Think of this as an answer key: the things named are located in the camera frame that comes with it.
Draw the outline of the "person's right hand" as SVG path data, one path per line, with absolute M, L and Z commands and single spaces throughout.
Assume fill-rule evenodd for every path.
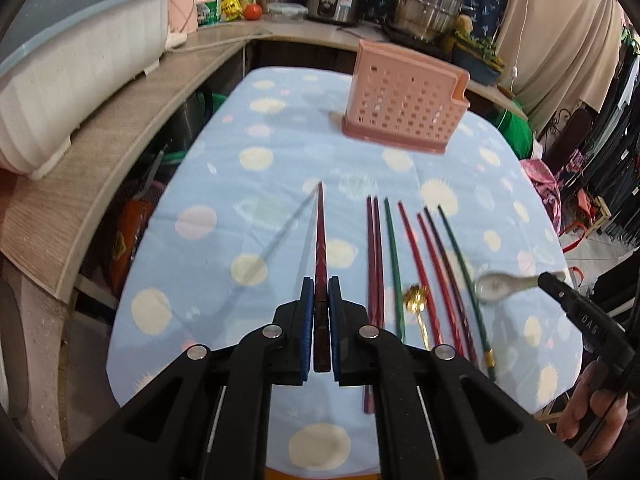
M 601 431 L 582 452 L 587 467 L 599 463 L 611 452 L 628 415 L 627 396 L 619 398 L 613 391 L 593 388 L 597 363 L 590 363 L 580 374 L 576 388 L 556 425 L 556 436 L 561 441 L 577 436 L 580 421 L 592 411 L 603 419 Z

